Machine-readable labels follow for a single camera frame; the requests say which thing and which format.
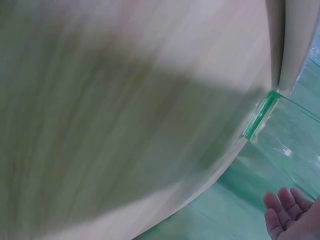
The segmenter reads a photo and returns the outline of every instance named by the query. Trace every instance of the light wood panel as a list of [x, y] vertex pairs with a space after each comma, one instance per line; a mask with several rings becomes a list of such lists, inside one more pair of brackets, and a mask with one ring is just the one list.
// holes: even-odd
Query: light wood panel
[[218, 179], [278, 84], [278, 0], [1, 4], [2, 239], [132, 239]]
[[319, 20], [320, 0], [286, 0], [283, 62], [278, 89], [288, 95], [305, 67]]

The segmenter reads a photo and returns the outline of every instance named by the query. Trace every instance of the wooden surface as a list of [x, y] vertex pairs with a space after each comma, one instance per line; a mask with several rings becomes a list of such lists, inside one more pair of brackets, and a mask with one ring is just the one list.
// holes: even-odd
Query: wooden surface
[[319, 20], [320, 0], [286, 0], [283, 61], [278, 89], [288, 95], [299, 80]]
[[1, 239], [132, 239], [218, 179], [278, 85], [278, 0], [0, 4]]

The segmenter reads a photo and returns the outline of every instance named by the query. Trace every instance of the hand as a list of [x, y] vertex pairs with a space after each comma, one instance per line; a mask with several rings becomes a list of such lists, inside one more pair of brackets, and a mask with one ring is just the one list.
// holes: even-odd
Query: hand
[[272, 240], [319, 240], [320, 199], [315, 203], [298, 190], [281, 188], [278, 198], [272, 192], [265, 194], [267, 208], [264, 218]]

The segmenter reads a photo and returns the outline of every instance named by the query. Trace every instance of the green surface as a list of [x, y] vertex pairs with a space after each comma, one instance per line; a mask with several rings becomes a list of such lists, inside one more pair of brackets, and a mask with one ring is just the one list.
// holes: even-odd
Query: green surface
[[319, 56], [310, 55], [289, 99], [277, 100], [255, 141], [217, 183], [138, 240], [270, 240], [264, 221], [266, 192], [297, 187], [311, 199], [320, 194]]

